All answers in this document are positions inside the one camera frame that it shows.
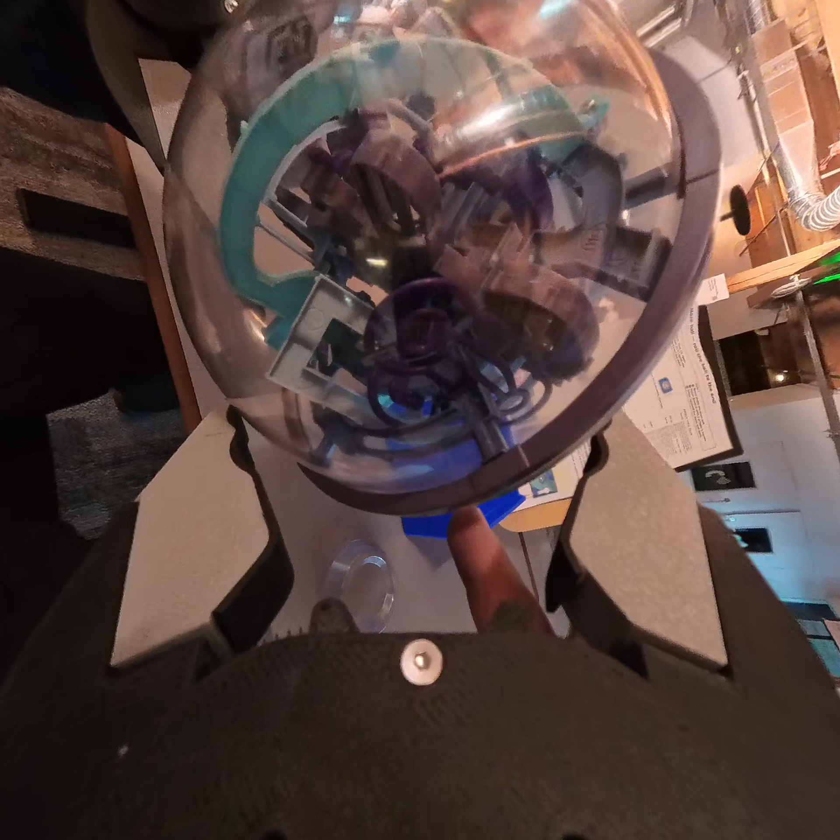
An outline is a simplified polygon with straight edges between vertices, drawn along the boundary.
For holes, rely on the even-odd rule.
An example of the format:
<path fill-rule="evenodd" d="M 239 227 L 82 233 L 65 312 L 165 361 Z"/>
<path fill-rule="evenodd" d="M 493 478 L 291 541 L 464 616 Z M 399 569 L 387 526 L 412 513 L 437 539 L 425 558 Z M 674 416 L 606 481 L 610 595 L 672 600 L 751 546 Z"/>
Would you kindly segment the small paper with blue icon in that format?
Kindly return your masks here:
<path fill-rule="evenodd" d="M 590 453 L 588 444 L 580 446 L 552 468 L 520 486 L 518 491 L 526 499 L 526 507 L 571 498 L 585 473 Z"/>

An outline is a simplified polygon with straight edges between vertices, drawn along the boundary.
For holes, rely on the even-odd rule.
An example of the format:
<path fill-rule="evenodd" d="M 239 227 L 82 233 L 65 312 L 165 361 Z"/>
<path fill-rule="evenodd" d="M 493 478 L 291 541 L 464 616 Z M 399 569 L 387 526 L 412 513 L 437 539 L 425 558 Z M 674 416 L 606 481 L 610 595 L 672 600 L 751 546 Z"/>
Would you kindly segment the blue plastic bin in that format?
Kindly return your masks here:
<path fill-rule="evenodd" d="M 508 515 L 519 509 L 527 498 L 514 490 L 480 503 L 477 507 L 493 529 Z M 453 512 L 424 517 L 402 518 L 402 528 L 409 538 L 446 539 Z"/>

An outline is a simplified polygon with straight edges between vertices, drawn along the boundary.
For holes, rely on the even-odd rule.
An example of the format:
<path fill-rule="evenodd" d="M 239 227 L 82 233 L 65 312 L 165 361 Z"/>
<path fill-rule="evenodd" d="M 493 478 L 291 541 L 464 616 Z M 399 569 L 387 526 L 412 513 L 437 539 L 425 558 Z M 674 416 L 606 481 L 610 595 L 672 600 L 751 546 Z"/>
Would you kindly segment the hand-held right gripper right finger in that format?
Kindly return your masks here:
<path fill-rule="evenodd" d="M 591 454 L 552 552 L 546 608 L 641 676 L 657 649 L 712 672 L 728 665 L 699 506 L 624 413 Z"/>

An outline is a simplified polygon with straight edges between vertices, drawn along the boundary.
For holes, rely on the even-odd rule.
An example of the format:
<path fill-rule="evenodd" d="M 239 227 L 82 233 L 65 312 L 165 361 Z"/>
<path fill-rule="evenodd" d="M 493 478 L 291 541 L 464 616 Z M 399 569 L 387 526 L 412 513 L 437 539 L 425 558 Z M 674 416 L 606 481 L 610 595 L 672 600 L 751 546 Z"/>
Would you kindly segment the person's right hand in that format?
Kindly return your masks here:
<path fill-rule="evenodd" d="M 453 513 L 447 542 L 477 631 L 554 636 L 537 598 L 477 507 Z"/>

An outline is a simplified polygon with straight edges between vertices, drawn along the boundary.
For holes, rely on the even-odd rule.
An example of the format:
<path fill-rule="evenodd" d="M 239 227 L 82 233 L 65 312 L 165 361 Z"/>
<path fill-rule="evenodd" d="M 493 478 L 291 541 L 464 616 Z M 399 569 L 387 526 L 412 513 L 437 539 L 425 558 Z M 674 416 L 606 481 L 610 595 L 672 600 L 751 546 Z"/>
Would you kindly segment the clear maze ball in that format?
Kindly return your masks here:
<path fill-rule="evenodd" d="M 216 386 L 323 492 L 423 516 L 600 432 L 689 314 L 714 111 L 611 2 L 252 2 L 168 153 Z"/>

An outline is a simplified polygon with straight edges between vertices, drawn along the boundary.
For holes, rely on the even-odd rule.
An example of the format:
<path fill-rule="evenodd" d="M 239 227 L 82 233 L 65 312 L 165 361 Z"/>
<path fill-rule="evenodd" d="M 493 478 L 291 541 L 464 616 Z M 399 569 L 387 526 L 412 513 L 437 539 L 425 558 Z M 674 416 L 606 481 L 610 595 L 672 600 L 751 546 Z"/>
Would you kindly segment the clear plastic ball stand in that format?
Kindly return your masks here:
<path fill-rule="evenodd" d="M 386 630 L 393 613 L 396 584 L 385 553 L 362 539 L 342 546 L 323 577 L 320 597 L 335 599 L 367 634 Z"/>

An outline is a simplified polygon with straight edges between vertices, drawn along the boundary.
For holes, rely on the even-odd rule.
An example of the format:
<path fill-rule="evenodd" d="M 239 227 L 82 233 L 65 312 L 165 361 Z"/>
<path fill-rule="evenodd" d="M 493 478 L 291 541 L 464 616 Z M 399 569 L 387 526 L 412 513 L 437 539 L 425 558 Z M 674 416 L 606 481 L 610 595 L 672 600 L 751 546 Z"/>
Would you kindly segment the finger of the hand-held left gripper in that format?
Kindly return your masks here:
<path fill-rule="evenodd" d="M 150 100 L 153 135 L 160 143 L 163 162 L 166 162 L 175 122 L 192 73 L 168 60 L 140 59 L 139 63 Z"/>

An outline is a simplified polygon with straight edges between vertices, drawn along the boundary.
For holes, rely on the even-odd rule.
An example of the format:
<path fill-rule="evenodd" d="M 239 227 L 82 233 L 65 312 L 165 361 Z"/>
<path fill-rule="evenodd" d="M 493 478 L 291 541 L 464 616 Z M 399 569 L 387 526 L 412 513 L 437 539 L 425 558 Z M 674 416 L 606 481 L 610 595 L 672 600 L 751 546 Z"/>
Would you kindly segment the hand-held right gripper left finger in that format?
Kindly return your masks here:
<path fill-rule="evenodd" d="M 111 666 L 187 641 L 223 657 L 255 647 L 294 571 L 242 416 L 208 414 L 136 504 Z"/>

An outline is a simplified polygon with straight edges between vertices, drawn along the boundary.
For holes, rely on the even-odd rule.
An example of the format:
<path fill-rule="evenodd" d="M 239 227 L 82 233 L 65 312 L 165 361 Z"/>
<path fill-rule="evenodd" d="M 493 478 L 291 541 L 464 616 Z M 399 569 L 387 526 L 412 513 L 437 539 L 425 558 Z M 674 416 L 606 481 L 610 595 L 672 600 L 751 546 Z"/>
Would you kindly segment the printed instruction sheet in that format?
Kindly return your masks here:
<path fill-rule="evenodd" d="M 740 455 L 706 307 L 694 307 L 623 412 L 677 471 Z"/>

